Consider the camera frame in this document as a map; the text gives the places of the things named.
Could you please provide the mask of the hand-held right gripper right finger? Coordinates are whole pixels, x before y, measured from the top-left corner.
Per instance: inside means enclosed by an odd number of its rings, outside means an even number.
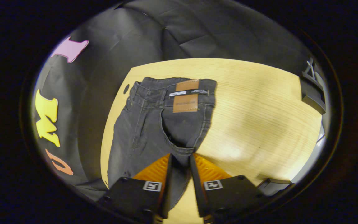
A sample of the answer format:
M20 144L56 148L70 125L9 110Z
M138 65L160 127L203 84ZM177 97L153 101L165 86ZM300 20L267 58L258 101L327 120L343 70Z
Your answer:
M244 175L231 176L204 157L190 156L198 213L205 224L230 224L264 204L264 194Z

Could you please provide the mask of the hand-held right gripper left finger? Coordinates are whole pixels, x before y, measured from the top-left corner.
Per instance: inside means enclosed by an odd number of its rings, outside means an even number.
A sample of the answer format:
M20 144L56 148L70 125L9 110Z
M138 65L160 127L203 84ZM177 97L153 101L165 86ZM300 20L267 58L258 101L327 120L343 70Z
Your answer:
M173 156L166 154L133 178L119 178L98 204L134 224L163 224L170 210L172 167Z

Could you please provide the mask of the black jeans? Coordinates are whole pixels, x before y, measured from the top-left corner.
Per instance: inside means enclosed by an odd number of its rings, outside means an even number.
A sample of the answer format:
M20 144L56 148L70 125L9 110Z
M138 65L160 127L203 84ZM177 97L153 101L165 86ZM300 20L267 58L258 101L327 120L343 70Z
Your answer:
M189 157L210 129L217 82L212 79L155 79L134 82L113 129L108 187L120 177L134 178L156 160L172 154L170 208L190 180Z

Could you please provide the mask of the dark grey object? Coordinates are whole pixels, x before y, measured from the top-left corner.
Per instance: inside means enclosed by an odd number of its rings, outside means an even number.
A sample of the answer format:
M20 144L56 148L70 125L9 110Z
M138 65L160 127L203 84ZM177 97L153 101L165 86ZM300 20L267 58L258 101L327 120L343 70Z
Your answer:
M285 190L287 187L293 185L293 182L288 180L276 180L267 178L262 181L257 188L266 196L271 197L277 194L281 190Z

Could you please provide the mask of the black backdrop cloth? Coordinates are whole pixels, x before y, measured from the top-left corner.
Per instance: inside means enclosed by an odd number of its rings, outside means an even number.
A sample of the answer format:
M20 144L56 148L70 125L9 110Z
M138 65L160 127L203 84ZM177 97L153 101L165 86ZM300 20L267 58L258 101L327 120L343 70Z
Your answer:
M108 113L129 70L149 63L225 58L301 75L314 56L287 29L235 0L125 0L64 37L74 61L52 53L31 99L40 154L79 195L107 191L101 143Z

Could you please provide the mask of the grey metal frame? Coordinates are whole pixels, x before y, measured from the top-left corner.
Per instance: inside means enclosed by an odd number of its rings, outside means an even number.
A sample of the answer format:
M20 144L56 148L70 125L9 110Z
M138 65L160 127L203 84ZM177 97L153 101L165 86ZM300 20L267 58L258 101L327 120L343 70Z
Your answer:
M322 70L320 69L318 63L314 60L313 57L310 57L306 61L306 68L302 71L302 75L314 79L317 82L323 82L322 80Z

